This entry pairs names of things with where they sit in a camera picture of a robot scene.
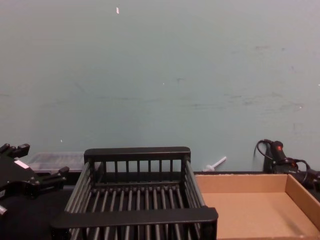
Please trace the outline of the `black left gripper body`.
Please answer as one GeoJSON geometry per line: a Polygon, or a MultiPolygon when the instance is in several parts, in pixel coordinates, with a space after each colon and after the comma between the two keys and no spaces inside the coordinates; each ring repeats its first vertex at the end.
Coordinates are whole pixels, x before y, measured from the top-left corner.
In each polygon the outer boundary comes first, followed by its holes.
{"type": "Polygon", "coordinates": [[[40,190],[40,178],[28,165],[8,156],[0,157],[0,198],[36,197],[40,190]]]}

